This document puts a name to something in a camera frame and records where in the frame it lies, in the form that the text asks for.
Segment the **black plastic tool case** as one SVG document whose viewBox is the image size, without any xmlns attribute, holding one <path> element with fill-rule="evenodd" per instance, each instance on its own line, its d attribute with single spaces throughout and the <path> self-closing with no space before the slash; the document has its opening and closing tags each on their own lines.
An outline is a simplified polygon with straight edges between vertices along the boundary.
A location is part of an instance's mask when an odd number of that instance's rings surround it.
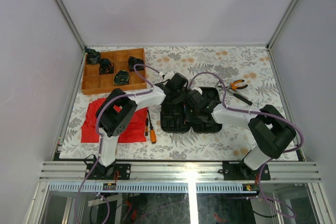
<svg viewBox="0 0 336 224">
<path fill-rule="evenodd" d="M 193 107 L 182 101 L 176 103 L 173 95 L 166 96 L 161 104 L 161 129 L 167 133 L 187 133 L 192 129 L 196 133 L 217 133 L 222 125 L 209 118 L 206 122 L 196 115 Z"/>
</svg>

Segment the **large orange handle screwdriver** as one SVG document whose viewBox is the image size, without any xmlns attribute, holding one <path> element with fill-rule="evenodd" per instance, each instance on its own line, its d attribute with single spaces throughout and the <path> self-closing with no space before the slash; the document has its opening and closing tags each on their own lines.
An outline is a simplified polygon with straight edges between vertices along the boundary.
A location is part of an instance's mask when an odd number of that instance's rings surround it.
<svg viewBox="0 0 336 224">
<path fill-rule="evenodd" d="M 150 140 L 152 144 L 156 144 L 157 140 L 156 140 L 156 134 L 153 128 L 153 124 L 151 121 L 151 117 L 150 117 L 150 112 L 148 111 L 148 119 L 149 119 L 149 127 L 150 127 Z"/>
</svg>

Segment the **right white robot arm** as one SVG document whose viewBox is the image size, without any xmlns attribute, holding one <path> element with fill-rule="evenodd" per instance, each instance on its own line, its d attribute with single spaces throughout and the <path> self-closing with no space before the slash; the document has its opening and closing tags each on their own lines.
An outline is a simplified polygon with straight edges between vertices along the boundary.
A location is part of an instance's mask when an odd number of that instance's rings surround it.
<svg viewBox="0 0 336 224">
<path fill-rule="evenodd" d="M 269 104 L 260 111 L 230 108 L 220 101 L 210 101 L 198 90 L 189 91 L 185 102 L 191 107 L 192 115 L 204 123 L 231 124 L 251 131 L 256 147 L 244 156 L 239 166 L 245 179 L 257 175 L 258 169 L 270 159 L 278 159 L 296 137 L 294 125 Z"/>
</svg>

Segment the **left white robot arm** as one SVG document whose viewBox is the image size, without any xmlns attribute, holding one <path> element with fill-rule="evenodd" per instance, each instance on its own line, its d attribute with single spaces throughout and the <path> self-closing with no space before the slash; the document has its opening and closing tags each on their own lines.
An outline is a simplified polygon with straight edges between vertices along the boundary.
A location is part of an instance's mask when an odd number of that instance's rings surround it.
<svg viewBox="0 0 336 224">
<path fill-rule="evenodd" d="M 127 129 L 134 113 L 140 109 L 163 103 L 168 95 L 183 91 L 188 80 L 175 73 L 161 83 L 137 92 L 124 92 L 114 89 L 96 112 L 95 130 L 99 135 L 99 148 L 96 154 L 97 173 L 103 179 L 114 175 L 116 149 L 119 136 Z"/>
</svg>

